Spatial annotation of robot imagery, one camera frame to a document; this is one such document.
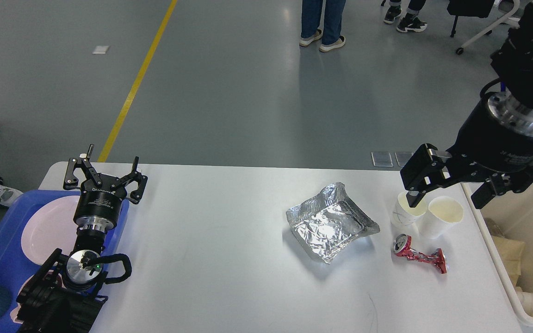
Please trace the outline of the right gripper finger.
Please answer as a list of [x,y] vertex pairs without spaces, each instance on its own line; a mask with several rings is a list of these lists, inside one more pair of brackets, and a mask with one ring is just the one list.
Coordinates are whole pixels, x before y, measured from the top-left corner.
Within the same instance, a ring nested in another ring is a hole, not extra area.
[[533,183],[533,160],[521,171],[500,173],[490,169],[480,172],[482,185],[471,195],[472,204],[482,209],[497,196],[506,192],[524,192]]
[[446,151],[430,143],[419,146],[400,171],[408,206],[417,207],[428,192],[459,182],[456,171],[459,158],[455,146]]

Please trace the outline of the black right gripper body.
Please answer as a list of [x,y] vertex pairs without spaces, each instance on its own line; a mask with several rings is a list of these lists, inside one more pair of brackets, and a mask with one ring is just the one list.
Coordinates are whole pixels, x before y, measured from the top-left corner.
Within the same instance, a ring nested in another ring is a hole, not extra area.
[[533,109],[507,92],[482,97],[448,148],[447,171],[458,182],[533,182]]

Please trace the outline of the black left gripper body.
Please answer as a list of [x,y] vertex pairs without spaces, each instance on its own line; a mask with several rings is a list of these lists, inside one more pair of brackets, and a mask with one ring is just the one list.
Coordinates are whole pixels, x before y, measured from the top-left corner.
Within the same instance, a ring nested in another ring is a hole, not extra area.
[[80,185],[80,199],[74,214],[74,223],[82,229],[91,225],[95,230],[108,232],[117,225],[122,201],[126,198],[124,187],[102,186],[89,179]]

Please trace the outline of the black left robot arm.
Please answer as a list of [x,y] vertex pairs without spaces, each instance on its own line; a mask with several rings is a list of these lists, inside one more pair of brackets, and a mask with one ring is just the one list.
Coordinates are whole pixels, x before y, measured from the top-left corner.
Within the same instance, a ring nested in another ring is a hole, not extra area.
[[132,274],[129,257],[104,255],[105,239],[118,223],[125,200],[138,204],[148,177],[138,171],[116,177],[91,164],[94,145],[68,161],[64,190],[80,190],[74,213],[76,241],[69,255],[57,248],[17,295],[20,333],[88,333],[108,297],[104,284],[121,283]]

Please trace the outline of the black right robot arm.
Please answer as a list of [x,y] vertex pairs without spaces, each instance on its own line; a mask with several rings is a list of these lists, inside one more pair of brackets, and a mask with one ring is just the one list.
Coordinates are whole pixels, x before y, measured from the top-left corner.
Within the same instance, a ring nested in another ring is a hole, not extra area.
[[423,144],[402,167],[410,207],[437,188],[479,183],[471,198],[481,209],[533,183],[533,0],[491,55],[491,67],[497,78],[481,90],[455,143],[445,152]]

